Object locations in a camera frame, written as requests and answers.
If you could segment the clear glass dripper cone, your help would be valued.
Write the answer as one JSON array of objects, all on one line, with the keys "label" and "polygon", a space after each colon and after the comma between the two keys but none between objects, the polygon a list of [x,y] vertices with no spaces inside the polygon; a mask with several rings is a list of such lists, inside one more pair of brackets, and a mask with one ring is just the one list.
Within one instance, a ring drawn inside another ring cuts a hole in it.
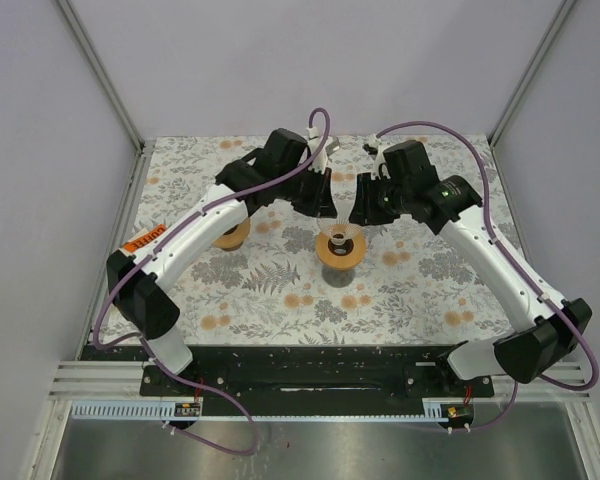
[{"label": "clear glass dripper cone", "polygon": [[317,226],[334,246],[343,246],[362,232],[362,227],[351,223],[346,217],[319,218]]}]

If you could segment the grey glass carafe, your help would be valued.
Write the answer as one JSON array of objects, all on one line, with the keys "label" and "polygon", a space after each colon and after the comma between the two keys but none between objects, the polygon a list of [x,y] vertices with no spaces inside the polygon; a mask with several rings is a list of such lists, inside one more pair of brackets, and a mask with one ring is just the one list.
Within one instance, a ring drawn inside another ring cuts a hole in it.
[{"label": "grey glass carafe", "polygon": [[327,285],[333,288],[344,288],[350,285],[355,279],[355,270],[339,270],[324,265],[322,268],[322,278]]}]

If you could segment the orange coffee filter pack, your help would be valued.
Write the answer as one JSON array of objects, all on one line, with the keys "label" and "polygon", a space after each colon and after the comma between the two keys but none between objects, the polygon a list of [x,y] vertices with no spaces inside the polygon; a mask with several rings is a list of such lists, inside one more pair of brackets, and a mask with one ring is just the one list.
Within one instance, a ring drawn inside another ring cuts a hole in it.
[{"label": "orange coffee filter pack", "polygon": [[165,231],[164,224],[159,224],[151,230],[143,229],[134,238],[124,243],[121,249],[133,253],[156,241]]}]

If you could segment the white paper coffee filter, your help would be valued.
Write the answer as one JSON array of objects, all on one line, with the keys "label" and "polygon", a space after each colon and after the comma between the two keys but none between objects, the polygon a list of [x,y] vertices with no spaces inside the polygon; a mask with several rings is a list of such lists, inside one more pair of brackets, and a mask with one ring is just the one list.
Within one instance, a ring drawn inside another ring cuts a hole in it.
[{"label": "white paper coffee filter", "polygon": [[337,210],[337,221],[341,224],[350,222],[356,198],[356,174],[334,171],[331,177],[331,193]]}]

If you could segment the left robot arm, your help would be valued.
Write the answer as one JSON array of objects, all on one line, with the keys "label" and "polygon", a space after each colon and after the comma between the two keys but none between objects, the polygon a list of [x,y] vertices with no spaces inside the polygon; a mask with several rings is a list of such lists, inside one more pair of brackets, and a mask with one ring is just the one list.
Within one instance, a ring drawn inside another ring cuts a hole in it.
[{"label": "left robot arm", "polygon": [[188,266],[276,200],[306,217],[336,217],[327,162],[339,141],[320,136],[314,127],[307,133],[274,130],[263,146],[227,164],[198,203],[165,232],[131,254],[117,250],[107,259],[106,304],[136,327],[165,366],[162,383],[172,393],[185,395],[197,382],[189,365],[193,354],[176,326],[180,310],[168,295]]}]

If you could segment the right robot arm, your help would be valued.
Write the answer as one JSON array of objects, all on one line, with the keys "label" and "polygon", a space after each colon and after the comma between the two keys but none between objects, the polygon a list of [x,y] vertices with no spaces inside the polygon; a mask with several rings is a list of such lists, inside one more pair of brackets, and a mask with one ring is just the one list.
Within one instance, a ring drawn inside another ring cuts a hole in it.
[{"label": "right robot arm", "polygon": [[461,176],[440,179],[424,145],[408,140],[381,147],[368,141],[372,172],[357,177],[349,216],[360,226],[387,225],[402,215],[425,224],[468,262],[509,320],[511,333],[462,342],[443,356],[435,371],[437,388],[460,394],[472,379],[507,375],[528,384],[577,346],[592,317],[582,298],[566,299],[552,288],[489,225],[487,202]]}]

